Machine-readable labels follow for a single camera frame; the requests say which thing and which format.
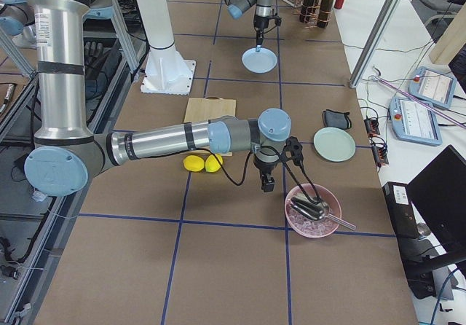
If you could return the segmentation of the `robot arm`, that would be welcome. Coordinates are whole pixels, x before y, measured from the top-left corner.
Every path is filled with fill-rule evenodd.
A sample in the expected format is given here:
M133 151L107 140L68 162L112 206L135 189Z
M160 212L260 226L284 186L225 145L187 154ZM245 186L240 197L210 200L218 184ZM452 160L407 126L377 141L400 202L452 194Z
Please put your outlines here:
M35 149L24 167L33 187L49 196L67 196L128 160L208 147L206 150L212 154L248 150L248 156L254 154L261 189L274 189L272 171L279 162L286 161L283 148L291 131L286 112L272 108L263 111L258 119L225 116L146 132L94 134L87 126L85 113L83 20L93 4L107 0L26 1L35 16L42 113L42 125L33 136ZM175 47L167 0L136 1L148 53L141 92L188 95L196 62L184 60ZM255 7L256 47L243 54L242 62L252 72L270 71L277 57L263 48L262 42L269 20L281 24L272 9L274 0L223 1L233 18Z
M249 9L255 8L253 28L256 32L256 52L262 51L264 35L281 25L281 18L273 9L274 0L223 0L234 19L242 17Z

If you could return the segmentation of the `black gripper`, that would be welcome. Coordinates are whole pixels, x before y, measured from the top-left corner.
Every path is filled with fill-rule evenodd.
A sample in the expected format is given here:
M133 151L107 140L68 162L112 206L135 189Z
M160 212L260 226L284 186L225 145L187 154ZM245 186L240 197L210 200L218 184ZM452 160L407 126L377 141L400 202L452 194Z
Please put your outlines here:
M254 15L253 27L256 31L256 52L261 51L265 31L269 27L270 16Z
M276 163L264 162L258 157L254 157L253 164L259 170L261 190L263 192L272 192L275 187L275 180L272 176L272 171L276 168Z

